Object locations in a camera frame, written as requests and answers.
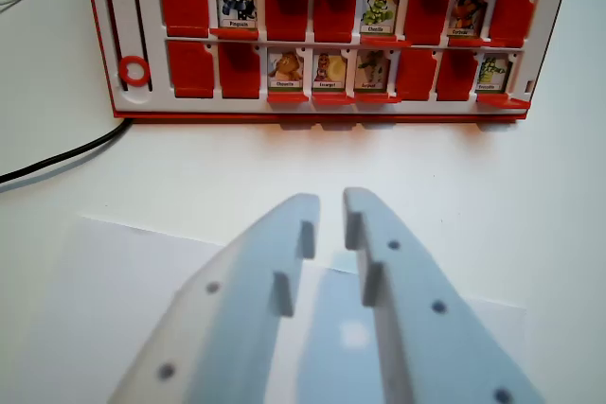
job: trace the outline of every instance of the guess who game board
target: guess who game board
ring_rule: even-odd
[[[561,0],[92,0],[116,116],[526,118]]]

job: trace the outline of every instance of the screw hole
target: screw hole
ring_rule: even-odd
[[[164,363],[158,368],[158,378],[160,380],[168,380],[174,376],[175,367],[172,363]]]
[[[432,304],[432,310],[437,314],[444,314],[446,312],[446,305],[441,300],[435,300]]]
[[[208,283],[206,285],[206,292],[215,293],[220,287],[221,285],[217,281],[213,281],[212,283]]]
[[[513,402],[511,393],[504,388],[499,388],[494,392],[494,400],[501,404],[509,404],[510,402]]]

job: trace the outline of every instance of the white plastic frame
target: white plastic frame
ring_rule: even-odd
[[[396,30],[403,30],[403,22],[408,0],[400,0],[398,15],[396,18]],[[152,90],[148,86],[135,88],[128,87],[128,91],[122,89],[122,82],[118,76],[118,61],[114,47],[114,35],[108,9],[108,0],[95,0],[97,22],[101,41],[103,43],[104,57],[107,66],[108,80],[115,109],[118,113],[182,113],[182,114],[209,114],[209,113],[232,113],[232,114],[269,114],[269,113],[322,113],[322,114],[524,114],[524,109],[502,110],[476,103],[477,95],[473,88],[466,101],[437,101],[435,92],[437,74],[439,72],[441,54],[448,47],[446,27],[454,0],[449,0],[446,22],[442,31],[442,38],[438,46],[415,46],[428,48],[436,51],[437,70],[434,77],[434,85],[428,100],[403,101],[394,104],[368,104],[356,103],[347,106],[318,106],[312,102],[312,52],[317,48],[342,49],[348,52],[348,78],[346,84],[347,95],[353,97],[354,77],[350,72],[354,71],[355,58],[358,49],[367,48],[360,44],[360,23],[363,14],[364,0],[357,0],[354,27],[352,29],[351,43],[316,43],[313,36],[312,11],[313,0],[308,5],[308,26],[305,42],[268,41],[265,30],[265,0],[257,0],[258,5],[258,41],[252,43],[258,47],[260,55],[261,85],[259,98],[223,98],[219,81],[219,64],[217,44],[222,40],[209,35],[206,39],[168,37],[162,16],[160,0],[139,0],[143,32],[148,54],[148,63],[151,70]],[[489,6],[481,32],[481,37],[488,39],[490,18],[496,0],[489,0]],[[478,48],[478,62],[483,59],[484,53],[508,53],[516,54],[516,62],[512,68],[508,80],[507,92],[511,97],[530,101],[531,92],[527,87],[534,87],[541,69],[541,64],[546,52],[550,31],[556,19],[556,14],[561,0],[533,0],[536,2],[536,10],[530,32],[522,48]],[[142,57],[142,37],[136,19],[135,0],[112,0],[114,15],[116,17],[116,32],[122,56],[136,55]],[[208,0],[209,26],[217,26],[216,0]],[[398,34],[399,40],[405,36]],[[210,45],[209,52],[214,58],[215,90],[213,98],[185,98],[176,97],[170,82],[169,63],[166,50],[167,40],[194,40]],[[271,104],[267,102],[267,47],[293,47],[305,48],[300,51],[305,59],[304,94],[310,97],[310,101],[300,104]],[[387,93],[394,96],[395,82],[398,71],[400,51],[394,49],[388,54],[391,59],[390,74],[387,84]]]

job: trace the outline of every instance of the red flip panel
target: red flip panel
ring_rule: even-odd
[[[219,43],[219,81],[225,98],[258,98],[260,58],[248,43]]]
[[[268,40],[304,42],[308,0],[265,0]]]
[[[170,37],[207,37],[208,0],[161,0]]]
[[[314,0],[313,33],[317,42],[349,43],[356,0]]]
[[[170,78],[178,97],[212,98],[215,88],[212,54],[200,42],[168,41]]]
[[[403,49],[398,65],[396,92],[407,100],[427,100],[434,84],[437,61],[431,49]]]
[[[489,36],[503,47],[522,47],[534,15],[531,0],[496,0]]]
[[[448,0],[408,0],[404,22],[406,41],[438,45],[447,9]]]
[[[472,51],[450,49],[442,54],[437,76],[438,101],[466,101],[475,79],[477,60]]]

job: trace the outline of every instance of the slot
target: slot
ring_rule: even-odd
[[[472,51],[449,49],[442,54],[437,75],[438,101],[467,101],[473,88],[477,60]]]
[[[143,60],[145,62],[147,62],[148,61],[148,48],[145,43],[145,31],[143,30],[143,18],[141,17],[141,4],[140,4],[139,0],[134,0],[134,7],[136,10],[137,23],[139,25],[139,35],[141,36],[141,47],[142,47],[142,51],[143,51]],[[152,88],[153,88],[151,77],[148,78],[148,88],[150,89],[150,92],[151,92]]]
[[[313,33],[317,42],[351,42],[356,0],[314,0]]]
[[[161,0],[170,37],[208,37],[208,0]]]
[[[122,62],[122,51],[120,49],[120,40],[117,36],[117,24],[116,24],[116,13],[114,12],[114,1],[107,0],[107,10],[110,16],[110,23],[112,24],[112,36],[114,37],[114,50],[116,52],[117,63],[116,66]],[[128,92],[129,86],[126,81],[120,78],[120,85],[122,90]]]
[[[532,0],[496,0],[489,31],[493,45],[522,47],[534,9]]]
[[[428,100],[434,85],[436,67],[437,61],[431,49],[403,49],[396,79],[398,98]]]
[[[348,104],[346,96],[348,59],[340,49],[318,49],[313,53],[312,92],[320,104]]]
[[[399,102],[389,98],[389,63],[386,51],[382,49],[360,49],[356,57],[355,80],[353,90],[356,99],[366,103]]]
[[[177,97],[213,98],[213,56],[200,42],[168,41],[170,78]]]
[[[535,79],[531,79],[526,83],[526,89],[524,90],[524,93],[529,95],[532,94],[532,92],[534,92],[534,84],[537,81]]]
[[[395,42],[400,0],[362,0],[362,5],[360,35]]]
[[[258,38],[258,0],[217,0],[218,28],[210,33],[226,40]]]
[[[260,58],[248,43],[219,43],[219,81],[224,98],[258,98]]]
[[[297,49],[267,50],[267,101],[270,103],[302,103],[309,101],[303,94],[305,61]]]
[[[304,42],[309,0],[265,0],[268,40]]]
[[[447,9],[448,0],[408,0],[404,22],[406,41],[439,45]]]
[[[513,61],[509,54],[484,54],[477,75],[475,92],[477,94],[504,94],[508,88]]]

